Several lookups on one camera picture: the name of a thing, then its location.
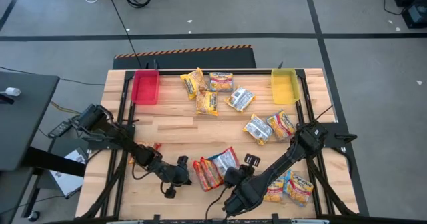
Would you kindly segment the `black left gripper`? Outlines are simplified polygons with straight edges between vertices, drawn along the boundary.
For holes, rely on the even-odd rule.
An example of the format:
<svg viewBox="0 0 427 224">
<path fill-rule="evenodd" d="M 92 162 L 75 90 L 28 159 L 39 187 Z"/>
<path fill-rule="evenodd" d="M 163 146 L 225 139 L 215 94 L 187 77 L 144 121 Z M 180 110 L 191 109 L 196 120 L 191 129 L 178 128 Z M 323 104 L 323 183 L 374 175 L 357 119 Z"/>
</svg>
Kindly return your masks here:
<svg viewBox="0 0 427 224">
<path fill-rule="evenodd" d="M 188 156 L 180 156 L 177 165 L 162 162 L 156 175 L 161 179 L 160 189 L 167 199 L 173 199 L 176 195 L 176 187 L 191 185 L 189 170 L 187 168 Z"/>
</svg>

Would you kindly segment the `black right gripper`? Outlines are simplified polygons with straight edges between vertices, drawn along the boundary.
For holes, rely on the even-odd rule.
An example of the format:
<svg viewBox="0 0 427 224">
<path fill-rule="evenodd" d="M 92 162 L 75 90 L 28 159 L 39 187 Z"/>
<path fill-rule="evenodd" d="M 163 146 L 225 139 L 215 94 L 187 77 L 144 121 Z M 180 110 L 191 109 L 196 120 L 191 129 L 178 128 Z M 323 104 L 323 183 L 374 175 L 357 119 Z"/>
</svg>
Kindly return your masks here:
<svg viewBox="0 0 427 224">
<path fill-rule="evenodd" d="M 238 168 L 229 167 L 224 176 L 224 185 L 227 188 L 239 185 L 244 179 L 254 174 L 254 167 L 260 163 L 260 158 L 249 153 L 244 157 L 244 164 Z"/>
</svg>

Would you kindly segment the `blue-edged yellow ramen packet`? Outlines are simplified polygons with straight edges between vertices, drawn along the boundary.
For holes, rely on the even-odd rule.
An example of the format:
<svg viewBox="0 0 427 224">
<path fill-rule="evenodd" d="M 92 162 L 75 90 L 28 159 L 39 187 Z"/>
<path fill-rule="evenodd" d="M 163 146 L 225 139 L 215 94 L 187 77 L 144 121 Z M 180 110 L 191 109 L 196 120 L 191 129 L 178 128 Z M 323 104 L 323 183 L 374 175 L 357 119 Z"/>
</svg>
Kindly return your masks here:
<svg viewBox="0 0 427 224">
<path fill-rule="evenodd" d="M 280 203 L 283 199 L 283 190 L 285 185 L 284 176 L 279 176 L 267 188 L 263 201 Z"/>
<path fill-rule="evenodd" d="M 212 91 L 232 91 L 234 87 L 233 74 L 211 72 L 209 86 Z"/>
<path fill-rule="evenodd" d="M 314 185 L 304 178 L 287 170 L 284 176 L 284 193 L 301 207 L 305 207 L 314 189 Z"/>
<path fill-rule="evenodd" d="M 290 121 L 284 110 L 281 110 L 266 119 L 266 123 L 272 128 L 278 141 L 289 140 L 294 136 L 295 126 Z"/>
</svg>

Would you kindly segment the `orange chicken ramen packet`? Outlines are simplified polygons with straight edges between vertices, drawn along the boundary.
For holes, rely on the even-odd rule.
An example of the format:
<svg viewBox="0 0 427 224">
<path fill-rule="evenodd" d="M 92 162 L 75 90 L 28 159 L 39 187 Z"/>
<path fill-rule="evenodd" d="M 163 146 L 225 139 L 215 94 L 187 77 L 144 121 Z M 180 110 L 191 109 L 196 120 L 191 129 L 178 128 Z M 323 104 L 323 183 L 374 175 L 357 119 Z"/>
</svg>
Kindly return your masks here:
<svg viewBox="0 0 427 224">
<path fill-rule="evenodd" d="M 258 145 L 264 145 L 272 135 L 273 130 L 257 115 L 252 114 L 250 121 L 243 128 L 243 132 L 249 133 Z"/>
<path fill-rule="evenodd" d="M 196 113 L 218 116 L 218 92 L 201 90 L 196 96 Z"/>
<path fill-rule="evenodd" d="M 181 75 L 180 79 L 183 81 L 189 99 L 196 98 L 197 92 L 200 89 L 208 89 L 203 76 L 203 71 L 199 67 L 191 73 Z"/>
<path fill-rule="evenodd" d="M 238 87 L 229 97 L 225 98 L 224 101 L 236 111 L 243 113 L 255 99 L 256 96 L 251 91 L 243 87 Z"/>
</svg>

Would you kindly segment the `red plastic bin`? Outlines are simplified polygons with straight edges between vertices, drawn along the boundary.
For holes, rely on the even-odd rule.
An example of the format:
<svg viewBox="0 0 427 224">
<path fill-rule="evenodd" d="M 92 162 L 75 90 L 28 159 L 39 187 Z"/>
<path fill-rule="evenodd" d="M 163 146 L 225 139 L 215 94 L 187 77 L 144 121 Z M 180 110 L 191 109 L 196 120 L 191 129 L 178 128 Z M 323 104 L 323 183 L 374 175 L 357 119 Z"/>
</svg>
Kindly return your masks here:
<svg viewBox="0 0 427 224">
<path fill-rule="evenodd" d="M 131 100 L 136 105 L 156 105 L 159 93 L 159 71 L 137 70 L 133 78 Z"/>
</svg>

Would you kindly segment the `yellow plastic bin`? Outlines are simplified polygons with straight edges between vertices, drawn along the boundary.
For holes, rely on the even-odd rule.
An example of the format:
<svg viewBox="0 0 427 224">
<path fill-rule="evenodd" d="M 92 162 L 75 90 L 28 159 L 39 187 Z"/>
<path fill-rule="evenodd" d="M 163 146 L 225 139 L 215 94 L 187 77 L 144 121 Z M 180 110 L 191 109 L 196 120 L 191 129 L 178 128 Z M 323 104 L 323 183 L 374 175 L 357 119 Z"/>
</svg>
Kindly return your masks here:
<svg viewBox="0 0 427 224">
<path fill-rule="evenodd" d="M 271 88 L 276 105 L 290 105 L 300 100 L 295 69 L 272 69 Z"/>
</svg>

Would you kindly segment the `white printed booklet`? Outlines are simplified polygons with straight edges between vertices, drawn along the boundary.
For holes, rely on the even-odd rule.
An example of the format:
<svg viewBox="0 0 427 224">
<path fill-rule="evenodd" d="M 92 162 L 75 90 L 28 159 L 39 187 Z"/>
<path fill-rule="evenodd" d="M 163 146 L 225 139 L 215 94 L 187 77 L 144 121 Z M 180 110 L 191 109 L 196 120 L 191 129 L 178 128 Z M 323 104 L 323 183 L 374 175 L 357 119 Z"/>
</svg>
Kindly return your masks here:
<svg viewBox="0 0 427 224">
<path fill-rule="evenodd" d="M 66 159 L 76 161 L 82 164 L 87 163 L 87 155 L 82 148 L 78 147 L 64 156 Z M 49 171 L 54 182 L 61 190 L 64 197 L 68 198 L 79 191 L 83 185 L 83 177 L 61 173 L 58 171 Z"/>
</svg>

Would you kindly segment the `black hazard-striped floor mat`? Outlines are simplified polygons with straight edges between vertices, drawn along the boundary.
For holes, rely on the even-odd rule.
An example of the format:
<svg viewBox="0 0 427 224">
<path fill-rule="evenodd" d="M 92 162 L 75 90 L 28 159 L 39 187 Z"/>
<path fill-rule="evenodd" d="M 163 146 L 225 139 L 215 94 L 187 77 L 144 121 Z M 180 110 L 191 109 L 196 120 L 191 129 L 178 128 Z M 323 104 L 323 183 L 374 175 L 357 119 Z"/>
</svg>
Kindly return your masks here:
<svg viewBox="0 0 427 224">
<path fill-rule="evenodd" d="M 198 47 L 116 55 L 113 69 L 250 69 L 256 67 L 251 45 Z"/>
</svg>

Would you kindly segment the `black power adapter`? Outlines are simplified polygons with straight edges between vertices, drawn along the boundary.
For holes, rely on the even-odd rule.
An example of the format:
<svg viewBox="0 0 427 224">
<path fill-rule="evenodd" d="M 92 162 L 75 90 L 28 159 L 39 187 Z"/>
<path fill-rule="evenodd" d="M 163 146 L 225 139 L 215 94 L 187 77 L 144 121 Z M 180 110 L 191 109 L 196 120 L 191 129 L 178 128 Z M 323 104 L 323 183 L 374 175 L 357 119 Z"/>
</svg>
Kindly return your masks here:
<svg viewBox="0 0 427 224">
<path fill-rule="evenodd" d="M 72 124 L 70 121 L 62 121 L 56 128 L 52 129 L 47 136 L 49 138 L 58 138 L 64 135 L 70 128 L 72 127 Z"/>
</svg>

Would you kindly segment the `black desk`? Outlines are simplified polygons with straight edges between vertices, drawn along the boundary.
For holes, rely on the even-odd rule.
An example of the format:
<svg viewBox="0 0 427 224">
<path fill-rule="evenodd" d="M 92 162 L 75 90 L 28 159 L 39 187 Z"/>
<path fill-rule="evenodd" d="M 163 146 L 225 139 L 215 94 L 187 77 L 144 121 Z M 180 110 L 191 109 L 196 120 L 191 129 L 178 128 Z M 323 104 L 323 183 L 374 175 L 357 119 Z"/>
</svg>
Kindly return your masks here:
<svg viewBox="0 0 427 224">
<path fill-rule="evenodd" d="M 32 166 L 40 153 L 31 146 L 59 82 L 58 76 L 0 71 L 0 91 L 18 88 L 13 103 L 0 103 L 0 171 Z"/>
</svg>

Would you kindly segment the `black box with screen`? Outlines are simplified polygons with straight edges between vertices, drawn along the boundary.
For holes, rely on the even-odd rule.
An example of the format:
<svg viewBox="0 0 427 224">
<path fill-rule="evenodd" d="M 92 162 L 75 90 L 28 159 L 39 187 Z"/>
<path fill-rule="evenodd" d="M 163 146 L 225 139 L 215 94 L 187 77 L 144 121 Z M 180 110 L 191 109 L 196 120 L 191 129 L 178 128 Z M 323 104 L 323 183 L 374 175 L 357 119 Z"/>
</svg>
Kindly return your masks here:
<svg viewBox="0 0 427 224">
<path fill-rule="evenodd" d="M 427 5 L 411 5 L 403 11 L 402 17 L 409 29 L 427 28 Z"/>
</svg>

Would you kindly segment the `black aluminium table frame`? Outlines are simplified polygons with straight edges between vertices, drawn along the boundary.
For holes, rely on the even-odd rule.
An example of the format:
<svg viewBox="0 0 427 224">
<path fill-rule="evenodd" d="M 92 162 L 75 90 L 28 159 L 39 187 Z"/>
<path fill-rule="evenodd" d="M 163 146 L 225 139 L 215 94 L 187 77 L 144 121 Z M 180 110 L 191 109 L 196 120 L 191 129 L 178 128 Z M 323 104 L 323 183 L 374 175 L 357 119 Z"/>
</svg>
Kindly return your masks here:
<svg viewBox="0 0 427 224">
<path fill-rule="evenodd" d="M 190 161 L 211 157 L 228 147 L 233 147 L 238 159 L 247 153 L 258 156 L 261 161 L 256 173 L 261 173 L 279 156 L 286 152 L 288 143 L 274 138 L 258 145 L 252 136 L 243 132 L 244 125 L 252 114 L 266 118 L 284 110 L 293 123 L 308 121 L 314 117 L 321 122 L 336 123 L 330 105 L 330 96 L 323 71 L 306 69 L 307 91 L 311 105 L 279 106 L 273 102 L 270 71 L 267 69 L 240 69 L 234 71 L 234 83 L 250 90 L 256 99 L 243 112 L 238 112 L 224 101 L 225 93 L 218 98 L 218 116 L 199 115 L 195 101 L 187 96 L 179 75 L 164 72 L 159 78 L 159 95 L 156 105 L 131 105 L 133 75 L 126 70 L 111 70 L 107 74 L 101 104 L 115 117 L 135 119 L 135 140 L 161 143 L 161 153 L 168 163 L 176 163 L 182 156 Z M 140 167 L 126 169 L 120 197 L 119 218 L 153 219 L 221 219 L 224 201 L 230 192 L 223 187 L 203 191 L 196 175 L 191 176 L 191 185 L 177 189 L 173 199 L 161 192 L 161 181 L 147 174 Z"/>
</svg>

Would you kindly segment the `black desk leg frame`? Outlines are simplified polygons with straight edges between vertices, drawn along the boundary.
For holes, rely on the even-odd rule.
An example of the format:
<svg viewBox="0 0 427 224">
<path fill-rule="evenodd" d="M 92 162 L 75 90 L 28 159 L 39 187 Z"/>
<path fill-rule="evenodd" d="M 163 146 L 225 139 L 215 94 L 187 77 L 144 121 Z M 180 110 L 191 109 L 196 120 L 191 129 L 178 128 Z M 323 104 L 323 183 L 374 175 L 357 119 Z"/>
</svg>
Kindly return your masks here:
<svg viewBox="0 0 427 224">
<path fill-rule="evenodd" d="M 22 165 L 32 167 L 33 174 L 37 176 L 34 186 L 29 194 L 27 204 L 21 214 L 22 218 L 28 218 L 29 214 L 34 211 L 33 207 L 41 190 L 41 187 L 39 187 L 39 181 L 44 173 L 49 173 L 49 171 L 52 170 L 83 177 L 86 167 L 86 164 L 72 161 L 34 147 L 28 148 L 28 151 L 23 158 Z"/>
</svg>

